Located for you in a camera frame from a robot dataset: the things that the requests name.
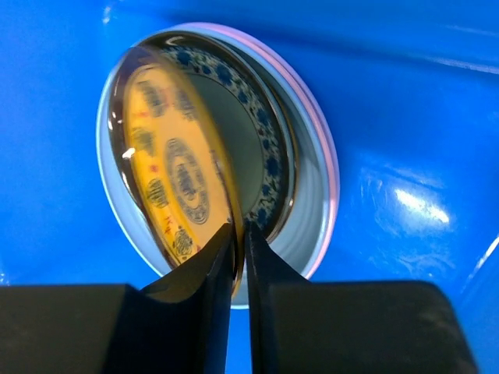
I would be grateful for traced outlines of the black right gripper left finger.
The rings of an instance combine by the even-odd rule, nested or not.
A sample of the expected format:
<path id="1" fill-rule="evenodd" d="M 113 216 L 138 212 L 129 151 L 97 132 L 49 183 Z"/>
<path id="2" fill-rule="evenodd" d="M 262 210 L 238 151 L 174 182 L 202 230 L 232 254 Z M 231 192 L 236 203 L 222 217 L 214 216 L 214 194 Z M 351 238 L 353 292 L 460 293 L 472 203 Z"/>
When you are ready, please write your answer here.
<path id="1" fill-rule="evenodd" d="M 233 230 L 222 225 L 168 275 L 127 284 L 3 287 L 4 373 L 220 373 Z"/>

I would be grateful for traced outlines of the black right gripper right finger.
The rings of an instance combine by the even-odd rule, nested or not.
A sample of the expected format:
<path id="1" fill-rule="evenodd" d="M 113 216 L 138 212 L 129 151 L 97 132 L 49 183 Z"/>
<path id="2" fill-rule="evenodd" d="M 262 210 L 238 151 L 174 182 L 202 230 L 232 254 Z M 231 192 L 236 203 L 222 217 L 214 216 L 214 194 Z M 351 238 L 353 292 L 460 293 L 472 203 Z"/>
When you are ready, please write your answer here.
<path id="1" fill-rule="evenodd" d="M 419 280 L 307 280 L 245 229 L 255 373 L 475 373 L 448 298 Z"/>

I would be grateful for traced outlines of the light blue plastic plate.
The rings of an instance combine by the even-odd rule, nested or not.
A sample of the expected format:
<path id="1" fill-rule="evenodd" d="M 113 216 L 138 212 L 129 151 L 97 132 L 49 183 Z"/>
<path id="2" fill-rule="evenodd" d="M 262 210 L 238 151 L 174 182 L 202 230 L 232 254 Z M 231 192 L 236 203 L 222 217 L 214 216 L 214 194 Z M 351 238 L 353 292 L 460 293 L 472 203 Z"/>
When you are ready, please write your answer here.
<path id="1" fill-rule="evenodd" d="M 128 48 L 97 113 L 104 190 L 125 236 L 164 276 L 227 224 L 255 224 L 311 277 L 338 212 L 338 160 L 306 84 L 274 50 L 215 23 Z"/>

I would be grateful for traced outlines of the pink plastic plate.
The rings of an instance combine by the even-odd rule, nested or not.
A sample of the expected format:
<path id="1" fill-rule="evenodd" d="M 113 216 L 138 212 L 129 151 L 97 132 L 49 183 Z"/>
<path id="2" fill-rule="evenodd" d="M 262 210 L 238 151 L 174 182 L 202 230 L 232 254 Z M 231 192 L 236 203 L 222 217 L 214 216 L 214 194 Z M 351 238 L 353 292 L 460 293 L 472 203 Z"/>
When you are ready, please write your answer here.
<path id="1" fill-rule="evenodd" d="M 338 158 L 327 120 L 299 74 L 264 42 L 221 24 L 194 23 L 193 27 L 247 57 L 291 112 L 300 152 L 299 187 L 290 218 L 271 247 L 310 278 L 331 243 L 340 196 Z"/>

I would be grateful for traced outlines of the blue plastic bin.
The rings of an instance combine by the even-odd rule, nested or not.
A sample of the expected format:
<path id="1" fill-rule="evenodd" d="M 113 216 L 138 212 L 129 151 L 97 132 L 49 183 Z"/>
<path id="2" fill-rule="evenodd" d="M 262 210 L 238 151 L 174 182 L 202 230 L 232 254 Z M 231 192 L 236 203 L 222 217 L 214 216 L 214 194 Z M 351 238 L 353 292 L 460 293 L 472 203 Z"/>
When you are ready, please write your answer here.
<path id="1" fill-rule="evenodd" d="M 97 107 L 124 50 L 197 21 L 274 49 L 327 119 L 340 200 L 313 279 L 434 282 L 497 372 L 495 1 L 2 2 L 2 284 L 155 278 L 104 193 Z"/>

